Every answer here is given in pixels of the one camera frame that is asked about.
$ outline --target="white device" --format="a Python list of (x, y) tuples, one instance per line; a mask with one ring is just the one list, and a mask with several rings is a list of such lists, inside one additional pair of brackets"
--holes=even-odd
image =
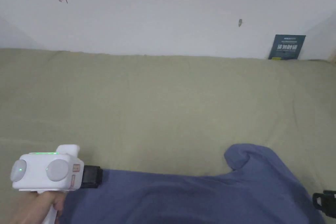
[[(13, 165), (10, 179), (19, 191), (74, 191), (81, 187), (84, 162), (79, 146), (64, 144), (56, 152), (24, 154)], [(57, 211), (52, 206), (43, 224), (54, 224)]]

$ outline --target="blue fabric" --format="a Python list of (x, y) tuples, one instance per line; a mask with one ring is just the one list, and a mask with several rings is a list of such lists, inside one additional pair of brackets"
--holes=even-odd
[(224, 156), (233, 171), (220, 176), (104, 170), (100, 188), (68, 194), (60, 223), (324, 223), (272, 150), (236, 144)]

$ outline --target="green led indicator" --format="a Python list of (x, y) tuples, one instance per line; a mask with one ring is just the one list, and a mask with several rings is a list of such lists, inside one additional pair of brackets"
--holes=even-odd
[(33, 152), (32, 154), (59, 154), (58, 152)]

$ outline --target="bed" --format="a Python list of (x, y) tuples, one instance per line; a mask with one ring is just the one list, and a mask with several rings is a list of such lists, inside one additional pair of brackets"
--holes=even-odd
[(229, 172), (225, 150), (253, 143), (310, 194), (334, 190), (335, 129), (325, 61), (0, 49), (0, 220), (20, 194), (14, 161), (68, 143), (85, 164), (195, 176)]

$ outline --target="person's hand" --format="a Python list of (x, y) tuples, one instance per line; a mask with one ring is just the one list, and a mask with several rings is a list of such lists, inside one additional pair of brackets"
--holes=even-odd
[(29, 192), (19, 201), (18, 211), (10, 224), (41, 224), (48, 214), (50, 207), (58, 211), (57, 216), (62, 214), (65, 193), (62, 192)]

